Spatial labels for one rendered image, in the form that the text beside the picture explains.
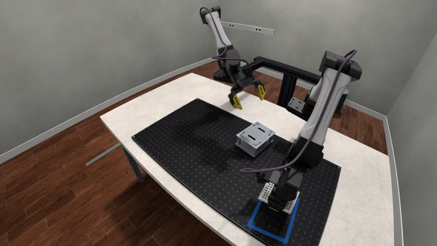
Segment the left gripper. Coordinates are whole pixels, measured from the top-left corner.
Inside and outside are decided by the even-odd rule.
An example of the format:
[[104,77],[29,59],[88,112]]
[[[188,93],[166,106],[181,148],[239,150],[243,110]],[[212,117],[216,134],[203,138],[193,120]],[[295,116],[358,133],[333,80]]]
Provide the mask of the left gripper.
[[272,188],[272,191],[269,194],[268,197],[268,206],[271,209],[274,209],[275,211],[280,211],[285,209],[288,201],[284,201],[282,199],[280,199],[279,197],[277,197],[277,195],[275,194],[275,190],[276,190],[277,186],[274,185]]

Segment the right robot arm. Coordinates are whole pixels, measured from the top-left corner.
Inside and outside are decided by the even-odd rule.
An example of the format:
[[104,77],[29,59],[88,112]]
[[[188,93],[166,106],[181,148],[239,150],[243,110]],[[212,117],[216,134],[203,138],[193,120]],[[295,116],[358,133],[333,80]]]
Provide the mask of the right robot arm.
[[[237,50],[237,48],[234,48],[233,44],[228,40],[227,36],[225,35],[225,32],[223,30],[223,27],[220,23],[221,18],[221,9],[220,6],[214,6],[212,9],[209,9],[210,13],[207,10],[200,11],[200,16],[202,19],[203,24],[207,24],[207,27],[209,27],[210,32],[212,33],[212,37],[214,40],[214,44],[216,46],[217,56],[221,55],[225,50],[225,45],[221,42],[223,41],[226,44],[226,51],[225,53],[220,56],[220,58],[239,58],[241,59],[241,56]],[[219,66],[219,70],[213,74],[214,77],[231,80],[231,76],[239,71],[242,71],[240,67],[240,60],[222,60],[218,59],[217,64]],[[250,70],[251,69],[251,70]],[[240,86],[246,86],[251,83],[253,83],[253,79],[255,76],[253,75],[253,69],[250,68],[246,70],[246,76],[242,77],[240,79],[237,79],[237,83],[239,83]]]

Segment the blue tape outline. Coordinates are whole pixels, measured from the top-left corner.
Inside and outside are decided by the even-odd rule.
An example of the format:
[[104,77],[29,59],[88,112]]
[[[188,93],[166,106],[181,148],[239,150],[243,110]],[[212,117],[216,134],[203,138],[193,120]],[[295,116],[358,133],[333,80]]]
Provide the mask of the blue tape outline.
[[292,217],[291,217],[291,220],[290,220],[290,224],[289,224],[289,227],[288,227],[288,230],[287,230],[286,236],[285,236],[285,239],[283,239],[283,238],[281,238],[281,237],[279,237],[279,236],[276,236],[276,235],[274,235],[274,234],[271,234],[271,233],[269,233],[269,232],[267,232],[267,231],[264,231],[264,230],[262,230],[262,229],[260,229],[260,228],[258,228],[258,227],[255,227],[255,226],[251,225],[252,222],[253,222],[253,220],[254,220],[254,218],[255,218],[255,216],[256,216],[256,214],[257,214],[257,211],[258,211],[258,209],[259,209],[259,207],[260,207],[260,205],[261,205],[261,202],[262,202],[261,200],[258,201],[257,206],[256,206],[255,210],[253,211],[253,214],[252,214],[252,216],[251,216],[251,218],[250,218],[250,220],[249,220],[249,222],[248,222],[248,224],[247,224],[247,227],[252,228],[253,230],[256,230],[256,231],[258,231],[258,232],[260,232],[260,233],[263,233],[263,234],[265,234],[265,235],[268,235],[268,236],[270,236],[270,237],[272,237],[272,238],[274,238],[274,239],[277,239],[277,240],[279,240],[279,241],[281,241],[281,242],[287,244],[288,239],[289,239],[289,236],[290,236],[290,233],[291,233],[291,229],[292,229],[292,226],[293,226],[293,222],[294,222],[294,219],[295,219],[295,215],[296,215],[296,212],[297,212],[297,208],[298,208],[299,200],[300,200],[300,199],[297,198],[296,203],[295,203],[295,206],[294,206],[293,214],[292,214]]

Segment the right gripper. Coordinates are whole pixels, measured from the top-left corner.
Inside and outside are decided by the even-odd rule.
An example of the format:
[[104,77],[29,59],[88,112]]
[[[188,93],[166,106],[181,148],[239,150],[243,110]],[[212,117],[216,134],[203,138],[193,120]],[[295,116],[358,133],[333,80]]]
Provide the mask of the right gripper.
[[234,81],[234,85],[231,86],[231,89],[230,89],[231,92],[228,93],[228,97],[230,98],[229,101],[231,102],[231,104],[234,107],[240,108],[240,109],[242,109],[242,105],[239,101],[237,93],[243,91],[244,87],[253,84],[254,85],[253,89],[256,91],[256,93],[258,94],[258,96],[260,97],[261,100],[263,100],[264,94],[266,92],[265,88],[264,88],[264,84],[263,84],[263,82],[261,82],[260,79],[253,79],[253,83],[246,85],[246,86],[240,86],[239,83],[237,83],[237,79],[240,79],[242,77],[245,77],[245,74],[243,73],[243,71],[236,72],[231,76],[231,79]]

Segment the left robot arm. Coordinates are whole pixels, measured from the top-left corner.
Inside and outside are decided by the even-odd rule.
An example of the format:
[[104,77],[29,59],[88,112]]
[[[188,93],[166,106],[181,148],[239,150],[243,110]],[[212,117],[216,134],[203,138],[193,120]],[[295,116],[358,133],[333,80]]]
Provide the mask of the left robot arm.
[[362,68],[353,60],[349,60],[339,72],[346,59],[326,50],[319,68],[322,74],[318,84],[306,94],[305,102],[292,97],[288,104],[290,109],[308,118],[288,151],[286,164],[294,160],[306,142],[310,141],[299,159],[284,168],[283,174],[278,170],[256,174],[258,183],[271,182],[276,185],[275,194],[284,201],[296,199],[307,169],[312,170],[323,160],[326,133],[340,98],[347,86],[359,80],[362,75]]

